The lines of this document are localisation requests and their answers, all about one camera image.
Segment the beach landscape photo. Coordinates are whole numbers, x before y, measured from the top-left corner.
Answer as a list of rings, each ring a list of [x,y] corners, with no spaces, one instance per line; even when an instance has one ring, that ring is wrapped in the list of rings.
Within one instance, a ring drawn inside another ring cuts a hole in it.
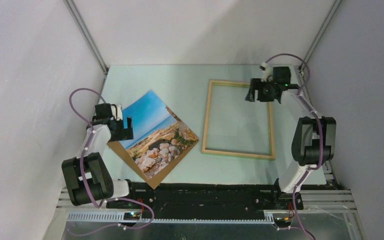
[[[120,143],[147,180],[169,167],[199,137],[150,90],[123,109],[132,118],[133,139]]]

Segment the wooden picture frame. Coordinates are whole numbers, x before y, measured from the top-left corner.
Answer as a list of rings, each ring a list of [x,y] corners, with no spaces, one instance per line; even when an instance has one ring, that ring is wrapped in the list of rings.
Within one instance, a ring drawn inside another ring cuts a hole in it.
[[[201,151],[237,158],[276,158],[274,114],[269,102],[248,102],[249,83],[211,79]]]

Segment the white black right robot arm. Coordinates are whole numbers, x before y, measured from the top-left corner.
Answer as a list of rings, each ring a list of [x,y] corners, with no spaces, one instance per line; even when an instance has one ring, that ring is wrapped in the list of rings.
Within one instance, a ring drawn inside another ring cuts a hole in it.
[[[272,189],[271,204],[284,209],[296,197],[309,175],[330,161],[335,153],[337,122],[324,116],[305,98],[302,86],[292,83],[292,71],[287,66],[260,66],[261,78],[250,80],[247,102],[271,103],[277,101],[286,107],[296,128],[291,142],[291,156],[284,175],[279,177]]]

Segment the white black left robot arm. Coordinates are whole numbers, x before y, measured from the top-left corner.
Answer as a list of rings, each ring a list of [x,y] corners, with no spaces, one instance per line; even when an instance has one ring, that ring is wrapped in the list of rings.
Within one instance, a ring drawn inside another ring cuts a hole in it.
[[[74,206],[106,200],[114,194],[114,183],[104,163],[107,143],[132,140],[132,118],[126,122],[120,104],[101,103],[95,106],[95,115],[87,123],[86,138],[78,154],[61,164],[61,169]]]

